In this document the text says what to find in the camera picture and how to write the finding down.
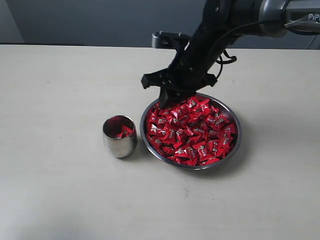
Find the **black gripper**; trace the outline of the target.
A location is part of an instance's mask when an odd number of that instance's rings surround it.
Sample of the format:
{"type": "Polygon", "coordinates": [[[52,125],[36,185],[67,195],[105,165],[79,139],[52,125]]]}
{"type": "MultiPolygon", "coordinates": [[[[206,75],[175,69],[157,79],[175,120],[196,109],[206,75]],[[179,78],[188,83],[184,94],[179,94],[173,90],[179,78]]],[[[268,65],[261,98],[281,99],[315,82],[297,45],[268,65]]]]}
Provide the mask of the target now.
{"type": "Polygon", "coordinates": [[[226,51],[238,38],[233,32],[229,27],[198,27],[186,47],[176,51],[168,68],[142,76],[142,87],[160,87],[159,107],[164,109],[206,86],[214,86],[223,66],[237,60],[226,51]]]}

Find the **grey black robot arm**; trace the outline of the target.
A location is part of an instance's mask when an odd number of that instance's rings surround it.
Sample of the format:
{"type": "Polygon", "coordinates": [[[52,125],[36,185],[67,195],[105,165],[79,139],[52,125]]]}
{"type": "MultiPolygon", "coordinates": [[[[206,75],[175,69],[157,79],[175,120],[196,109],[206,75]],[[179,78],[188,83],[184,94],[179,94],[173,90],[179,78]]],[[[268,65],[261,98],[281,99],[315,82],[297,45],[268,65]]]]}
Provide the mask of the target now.
{"type": "Polygon", "coordinates": [[[214,64],[234,63],[228,46],[243,36],[281,38],[288,32],[302,36],[320,33],[317,0],[208,0],[193,35],[158,31],[152,36],[155,49],[174,49],[175,57],[162,70],[143,75],[144,89],[159,87],[161,107],[214,86],[214,64]]]}

